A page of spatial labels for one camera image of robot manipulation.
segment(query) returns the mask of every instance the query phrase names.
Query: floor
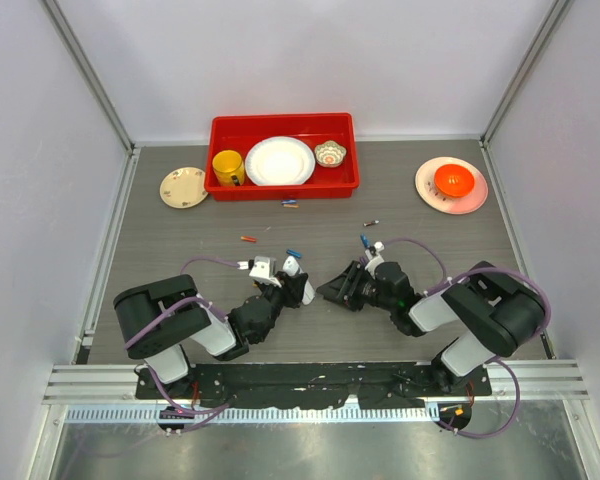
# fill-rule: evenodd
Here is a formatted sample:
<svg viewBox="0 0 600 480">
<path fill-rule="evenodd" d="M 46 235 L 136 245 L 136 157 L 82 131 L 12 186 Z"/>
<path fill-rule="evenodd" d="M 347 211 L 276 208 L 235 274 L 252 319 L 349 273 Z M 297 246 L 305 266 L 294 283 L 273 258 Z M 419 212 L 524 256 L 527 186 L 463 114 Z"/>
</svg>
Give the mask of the floor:
<svg viewBox="0 0 600 480">
<path fill-rule="evenodd" d="M 493 431 L 511 402 L 474 406 L 467 430 Z M 489 440 L 431 422 L 213 425 L 158 438 L 155 425 L 66 425 L 51 478 L 586 479 L 561 401 L 522 402 Z"/>
<path fill-rule="evenodd" d="M 113 298 L 123 290 L 177 275 L 193 255 L 247 260 L 255 255 L 276 257 L 301 252 L 303 269 L 314 286 L 337 276 L 363 248 L 359 235 L 370 240 L 410 236 L 430 245 L 450 274 L 466 271 L 480 260 L 515 267 L 507 232 L 493 194 L 469 215 L 453 216 L 427 206 L 415 191 L 418 167 L 438 156 L 469 161 L 487 175 L 479 144 L 474 140 L 362 142 L 357 145 L 361 183 L 349 199 L 304 200 L 299 208 L 277 201 L 216 202 L 209 198 L 186 210 L 162 203 L 158 187 L 170 171 L 182 166 L 205 168 L 206 147 L 143 148 L 133 181 L 124 223 L 105 292 L 89 363 L 136 363 L 129 360 L 113 310 Z M 377 219 L 377 226 L 362 223 Z M 240 241 L 256 237 L 256 244 Z M 399 261 L 419 291 L 440 280 L 429 255 L 412 245 L 392 246 L 385 259 Z M 255 294 L 244 271 L 198 262 L 189 267 L 202 295 L 229 311 Z M 388 313 L 365 307 L 357 313 L 316 300 L 298 310 L 285 310 L 266 342 L 252 347 L 238 362 L 332 362 L 428 360 L 455 339 L 459 322 L 420 338 L 401 335 Z M 193 341 L 184 343 L 192 362 L 212 359 Z M 546 358 L 539 339 L 518 350 L 516 358 Z"/>
</svg>

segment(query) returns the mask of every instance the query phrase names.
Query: pink plate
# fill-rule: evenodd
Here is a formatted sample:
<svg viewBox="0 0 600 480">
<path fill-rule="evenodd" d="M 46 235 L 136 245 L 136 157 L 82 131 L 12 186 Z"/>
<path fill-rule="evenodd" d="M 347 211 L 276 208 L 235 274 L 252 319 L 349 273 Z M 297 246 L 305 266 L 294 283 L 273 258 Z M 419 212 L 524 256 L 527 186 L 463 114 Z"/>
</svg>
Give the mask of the pink plate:
<svg viewBox="0 0 600 480">
<path fill-rule="evenodd" d="M 475 177 L 476 185 L 469 195 L 461 198 L 448 197 L 436 188 L 433 181 L 436 170 L 448 163 L 462 165 Z M 423 163 L 416 173 L 416 190 L 430 206 L 452 215 L 475 212 L 484 204 L 489 195 L 489 186 L 484 175 L 470 163 L 453 157 L 437 157 Z"/>
</svg>

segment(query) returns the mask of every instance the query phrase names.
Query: small decorative bowl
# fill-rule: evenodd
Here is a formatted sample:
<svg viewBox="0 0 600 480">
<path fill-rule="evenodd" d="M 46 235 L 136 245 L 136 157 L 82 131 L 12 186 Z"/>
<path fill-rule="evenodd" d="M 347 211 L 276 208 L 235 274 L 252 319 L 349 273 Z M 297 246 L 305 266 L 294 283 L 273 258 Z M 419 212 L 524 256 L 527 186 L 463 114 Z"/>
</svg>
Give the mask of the small decorative bowl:
<svg viewBox="0 0 600 480">
<path fill-rule="evenodd" d="M 316 153 L 316 161 L 318 165 L 327 168 L 338 167 L 342 163 L 344 156 L 347 154 L 347 149 L 342 145 L 338 145 L 333 140 L 318 145 L 314 152 Z"/>
</svg>

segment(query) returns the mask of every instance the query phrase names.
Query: beige plate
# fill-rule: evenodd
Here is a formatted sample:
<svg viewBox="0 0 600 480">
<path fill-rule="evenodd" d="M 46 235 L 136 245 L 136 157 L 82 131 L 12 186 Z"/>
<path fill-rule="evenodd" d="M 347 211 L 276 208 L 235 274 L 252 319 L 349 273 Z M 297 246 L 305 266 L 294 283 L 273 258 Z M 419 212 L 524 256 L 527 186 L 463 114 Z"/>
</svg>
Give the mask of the beige plate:
<svg viewBox="0 0 600 480">
<path fill-rule="evenodd" d="M 173 208 L 190 208 L 199 204 L 207 198 L 204 172 L 193 167 L 174 170 L 162 180 L 160 198 Z"/>
</svg>

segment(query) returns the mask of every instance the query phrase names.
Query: marker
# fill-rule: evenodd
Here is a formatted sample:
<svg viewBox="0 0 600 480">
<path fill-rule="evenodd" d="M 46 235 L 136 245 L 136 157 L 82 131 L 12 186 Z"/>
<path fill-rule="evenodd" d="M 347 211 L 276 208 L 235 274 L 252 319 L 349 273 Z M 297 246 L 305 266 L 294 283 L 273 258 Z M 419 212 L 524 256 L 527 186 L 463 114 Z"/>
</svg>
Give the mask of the marker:
<svg viewBox="0 0 600 480">
<path fill-rule="evenodd" d="M 296 252 L 295 250 L 287 249 L 287 255 L 291 255 L 292 257 L 302 258 L 302 254 L 300 252 Z"/>
</svg>

